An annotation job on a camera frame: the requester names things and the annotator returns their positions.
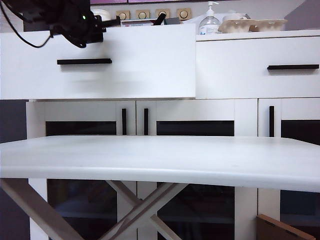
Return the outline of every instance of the power outlet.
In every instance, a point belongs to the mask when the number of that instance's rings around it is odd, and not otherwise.
[[[119,10],[115,12],[116,16],[119,16],[120,20],[129,20],[130,19],[130,11],[129,10]]]
[[[150,11],[148,9],[145,10],[136,10],[135,15],[137,19],[149,19]]]
[[[191,19],[191,8],[179,8],[176,10],[176,16],[180,20],[188,20]]]
[[[170,18],[170,9],[169,8],[162,8],[162,9],[156,9],[155,10],[155,17],[159,17],[160,14],[165,14],[165,18]]]

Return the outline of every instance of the drawer front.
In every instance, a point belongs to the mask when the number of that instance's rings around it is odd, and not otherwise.
[[[37,43],[48,32],[23,35]],[[13,33],[5,33],[1,36],[1,98],[192,98],[195,56],[195,30],[189,25],[109,28],[104,42],[84,49],[62,36],[35,49]],[[57,64],[57,60],[101,58],[111,58],[112,63]]]
[[[319,97],[319,69],[267,69],[318,65],[319,46],[317,36],[197,42],[196,98]]]

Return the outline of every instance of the white cabinet frame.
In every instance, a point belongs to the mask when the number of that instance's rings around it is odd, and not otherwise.
[[[269,137],[270,106],[274,106],[275,137],[281,137],[282,120],[320,120],[320,98],[259,99],[259,137]],[[280,190],[258,189],[258,213],[280,220]]]
[[[122,135],[122,109],[126,109],[127,135],[136,134],[135,101],[30,101],[26,103],[27,138],[46,136],[46,121],[115,121],[116,134]],[[29,184],[47,199],[47,180],[29,179]],[[134,193],[136,182],[126,181],[125,185]],[[117,218],[122,219],[132,207],[118,194]],[[136,231],[127,233],[136,238]],[[48,235],[30,218],[30,239],[48,240]]]
[[[148,109],[148,134],[157,134],[157,121],[234,121],[235,136],[257,136],[258,100],[164,100],[136,102],[137,135],[144,135],[144,109]],[[138,196],[150,193],[156,183],[144,182]],[[257,189],[235,188],[235,240],[256,239]]]

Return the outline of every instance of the cardboard box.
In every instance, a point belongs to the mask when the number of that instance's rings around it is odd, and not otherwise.
[[[257,216],[257,240],[316,240],[299,229],[260,214]]]

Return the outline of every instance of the black cable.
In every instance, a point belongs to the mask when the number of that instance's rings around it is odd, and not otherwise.
[[[44,45],[47,44],[47,42],[49,41],[49,39],[52,38],[52,36],[49,35],[49,37],[45,40],[45,42],[44,42],[43,44],[41,44],[41,45],[39,45],[39,46],[33,45],[32,43],[30,43],[30,42],[28,42],[27,40],[25,40],[25,39],[18,33],[18,31],[15,29],[15,27],[14,27],[13,24],[11,23],[8,15],[7,15],[6,12],[5,12],[4,6],[2,5],[2,0],[0,0],[0,8],[1,8],[1,12],[2,12],[4,18],[6,19],[6,21],[8,22],[8,24],[10,25],[10,27],[12,28],[12,30],[14,31],[14,33],[15,33],[22,41],[24,41],[26,44],[30,45],[31,47],[34,47],[34,48],[37,48],[37,49],[42,48]]]

